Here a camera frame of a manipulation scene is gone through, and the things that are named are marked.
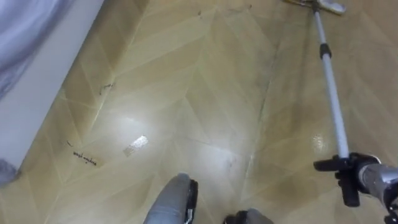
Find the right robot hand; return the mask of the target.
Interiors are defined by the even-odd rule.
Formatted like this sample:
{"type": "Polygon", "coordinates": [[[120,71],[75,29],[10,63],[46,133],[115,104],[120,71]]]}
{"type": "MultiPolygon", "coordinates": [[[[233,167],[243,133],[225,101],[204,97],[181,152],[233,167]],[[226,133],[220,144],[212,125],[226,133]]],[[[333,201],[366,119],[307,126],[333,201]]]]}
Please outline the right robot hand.
{"type": "Polygon", "coordinates": [[[369,190],[359,179],[360,170],[367,165],[380,163],[375,156],[352,152],[348,158],[334,155],[331,159],[315,161],[313,166],[319,172],[334,172],[342,191],[344,204],[347,207],[358,207],[359,193],[369,194],[369,190]]]}

